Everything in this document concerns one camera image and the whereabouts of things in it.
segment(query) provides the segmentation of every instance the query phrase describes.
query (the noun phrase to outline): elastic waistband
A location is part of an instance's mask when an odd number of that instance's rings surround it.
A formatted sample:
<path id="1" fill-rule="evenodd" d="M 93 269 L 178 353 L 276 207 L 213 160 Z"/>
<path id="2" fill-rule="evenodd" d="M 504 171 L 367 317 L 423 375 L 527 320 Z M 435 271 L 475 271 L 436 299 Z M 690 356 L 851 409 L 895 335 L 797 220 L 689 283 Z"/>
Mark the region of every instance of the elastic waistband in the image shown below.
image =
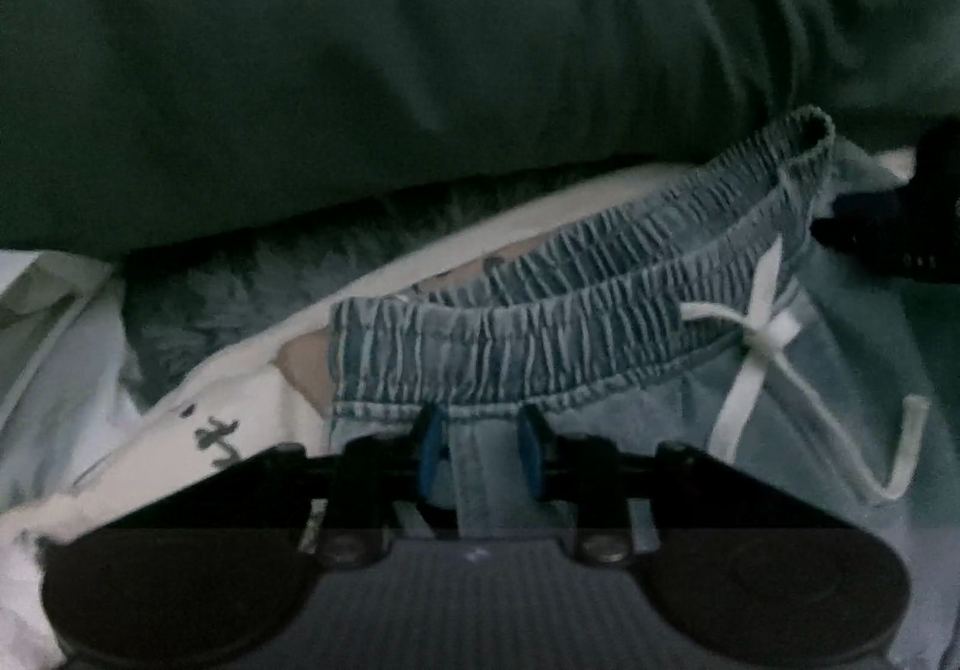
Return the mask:
<path id="1" fill-rule="evenodd" d="M 778 235 L 779 292 L 809 243 L 835 130 L 799 109 L 642 202 L 560 229 L 490 277 L 427 301 L 353 298 L 333 311 L 338 416 L 509 416 L 525 401 L 683 368 L 733 328 L 683 323 L 680 303 L 745 310 Z"/>

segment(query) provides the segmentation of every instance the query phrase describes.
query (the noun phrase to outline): fuzzy gray fabric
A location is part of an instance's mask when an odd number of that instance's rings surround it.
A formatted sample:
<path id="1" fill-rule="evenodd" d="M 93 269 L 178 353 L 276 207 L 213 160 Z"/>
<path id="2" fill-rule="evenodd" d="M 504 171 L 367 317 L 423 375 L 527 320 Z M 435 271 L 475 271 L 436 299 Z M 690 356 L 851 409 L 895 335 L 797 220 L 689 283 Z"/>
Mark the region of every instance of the fuzzy gray fabric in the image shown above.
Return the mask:
<path id="1" fill-rule="evenodd" d="M 392 259 L 625 161 L 429 186 L 133 255 L 124 320 L 149 407 L 210 354 Z"/>

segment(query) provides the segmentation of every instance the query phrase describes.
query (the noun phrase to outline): denim shorts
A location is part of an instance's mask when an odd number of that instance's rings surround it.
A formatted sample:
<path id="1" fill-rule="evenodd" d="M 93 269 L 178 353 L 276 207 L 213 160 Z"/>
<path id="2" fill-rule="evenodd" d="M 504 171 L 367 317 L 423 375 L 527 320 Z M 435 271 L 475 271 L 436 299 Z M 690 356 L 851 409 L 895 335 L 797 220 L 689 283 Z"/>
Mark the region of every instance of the denim shorts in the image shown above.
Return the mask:
<path id="1" fill-rule="evenodd" d="M 419 301 L 354 298 L 333 315 L 334 449 L 397 428 L 424 403 L 448 415 L 452 494 L 464 534 L 549 531 L 565 506 L 528 494 L 515 414 L 534 402 L 560 432 L 651 454 L 707 448 L 750 350 L 745 330 L 690 303 L 745 314 L 776 248 L 770 317 L 807 393 L 768 365 L 733 464 L 890 542 L 913 596 L 892 659 L 956 667 L 960 606 L 960 289 L 875 277 L 810 238 L 840 193 L 893 179 L 805 107 L 641 202 L 568 226 L 522 258 Z M 877 497 L 851 474 L 811 409 L 816 392 L 883 483 L 904 398 L 929 413 L 905 493 Z M 637 530 L 650 519 L 635 511 Z"/>

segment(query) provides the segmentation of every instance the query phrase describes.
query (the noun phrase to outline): black clamp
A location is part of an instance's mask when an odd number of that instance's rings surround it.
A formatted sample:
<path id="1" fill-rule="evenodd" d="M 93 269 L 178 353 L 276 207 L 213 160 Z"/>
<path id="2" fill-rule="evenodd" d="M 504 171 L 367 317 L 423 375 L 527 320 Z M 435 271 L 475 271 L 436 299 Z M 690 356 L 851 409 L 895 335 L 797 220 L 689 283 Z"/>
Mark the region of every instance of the black clamp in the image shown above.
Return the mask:
<path id="1" fill-rule="evenodd" d="M 630 571 L 667 621 L 718 654 L 828 667 L 889 649 L 910 596 L 875 536 L 688 445 L 653 457 L 555 435 L 525 407 L 518 444 L 530 491 L 577 507 L 578 560 Z M 659 548 L 632 557 L 628 500 L 650 503 Z"/>
<path id="2" fill-rule="evenodd" d="M 826 667 L 889 647 L 909 598 L 878 539 L 706 454 L 652 457 L 517 419 L 527 486 L 576 507 L 573 557 L 628 574 L 661 616 L 717 654 Z M 75 542 L 48 549 L 42 602 L 68 654 L 102 666 L 211 666 L 282 632 L 321 575 L 376 571 L 391 505 L 429 496 L 443 414 L 402 437 L 359 438 L 308 459 L 280 445 Z M 313 553 L 299 550 L 326 499 Z M 632 548 L 629 500 L 649 500 L 659 548 Z"/>
<path id="3" fill-rule="evenodd" d="M 909 183 L 837 197 L 832 217 L 813 221 L 810 230 L 876 274 L 960 283 L 960 121 L 947 120 L 920 139 Z"/>

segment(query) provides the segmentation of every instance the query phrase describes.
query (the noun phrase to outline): white fabric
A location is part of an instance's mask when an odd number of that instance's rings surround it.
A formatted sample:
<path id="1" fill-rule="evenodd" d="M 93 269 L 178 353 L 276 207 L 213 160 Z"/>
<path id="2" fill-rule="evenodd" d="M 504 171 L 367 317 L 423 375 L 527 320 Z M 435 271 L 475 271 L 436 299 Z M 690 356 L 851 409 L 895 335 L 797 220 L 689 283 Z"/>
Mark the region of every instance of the white fabric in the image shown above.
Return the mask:
<path id="1" fill-rule="evenodd" d="M 63 488 L 126 440 L 138 419 L 120 381 L 123 284 L 110 274 L 108 264 L 80 256 L 0 251 L 0 483 Z M 3 670 L 61 658 L 39 577 L 29 545 L 0 544 Z"/>
<path id="2" fill-rule="evenodd" d="M 760 258 L 760 262 L 757 262 L 754 286 L 745 316 L 712 302 L 680 304 L 680 316 L 687 322 L 718 319 L 743 327 L 744 341 L 750 348 L 717 416 L 707 444 L 707 452 L 728 464 L 733 464 L 736 460 L 737 445 L 760 398 L 767 368 L 772 364 L 800 391 L 816 419 L 827 428 L 829 438 L 837 448 L 839 464 L 851 473 L 854 483 L 864 496 L 877 502 L 898 500 L 909 488 L 920 459 L 923 426 L 929 415 L 930 403 L 919 396 L 909 396 L 904 400 L 901 439 L 896 447 L 889 481 L 884 486 L 872 473 L 870 465 L 864 461 L 856 441 L 827 408 L 817 390 L 795 370 L 784 352 L 786 346 L 800 334 L 802 327 L 789 309 L 782 310 L 776 317 L 772 316 L 776 277 L 779 275 L 782 255 L 784 241 L 778 237 L 770 250 Z"/>

